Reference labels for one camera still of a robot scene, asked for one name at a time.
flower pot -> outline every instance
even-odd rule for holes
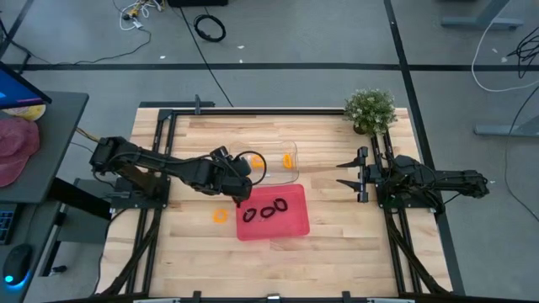
[[[354,132],[358,135],[364,135],[366,134],[366,132],[364,130],[362,130],[359,126],[355,126],[354,125]]]

computer monitor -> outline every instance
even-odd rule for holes
[[[0,109],[49,104],[51,99],[0,62]]]

wooden table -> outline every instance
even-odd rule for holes
[[[151,149],[158,111],[138,110],[133,143]],[[408,111],[397,109],[397,115],[398,122],[390,129],[394,152],[419,159]],[[196,193],[173,178],[150,296],[191,297],[194,290],[201,290],[204,297],[271,293],[340,297],[344,290],[352,296],[397,294],[386,225],[374,188],[368,188],[371,202],[360,204],[351,189],[335,182],[337,178],[357,179],[358,168],[335,166],[351,161],[360,146],[368,146],[371,156],[367,136],[356,135],[351,123],[337,115],[180,116],[173,156],[199,156],[235,141],[297,144],[300,177],[296,183],[305,188],[311,232],[306,237],[241,242],[236,238],[235,206],[229,197]],[[228,210],[227,222],[214,223],[214,211],[223,208]],[[131,256],[138,213],[128,210],[111,225],[98,291],[110,285]],[[408,221],[417,256],[440,285],[450,289],[434,216],[427,209],[411,209]],[[407,290],[412,291],[408,265],[401,259]],[[137,289],[146,258],[141,260]]]

red plastic tray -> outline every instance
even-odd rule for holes
[[[288,210],[277,210],[269,218],[260,216],[260,211],[274,206],[278,198],[286,201]],[[243,215],[251,208],[256,209],[256,215],[250,222],[244,222]],[[237,238],[242,241],[305,236],[310,228],[303,186],[290,184],[253,189],[251,197],[236,208],[236,227]]]

green plant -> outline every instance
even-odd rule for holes
[[[346,99],[344,107],[347,120],[354,122],[354,128],[373,136],[381,134],[390,123],[397,121],[393,107],[393,95],[379,89],[356,90]]]

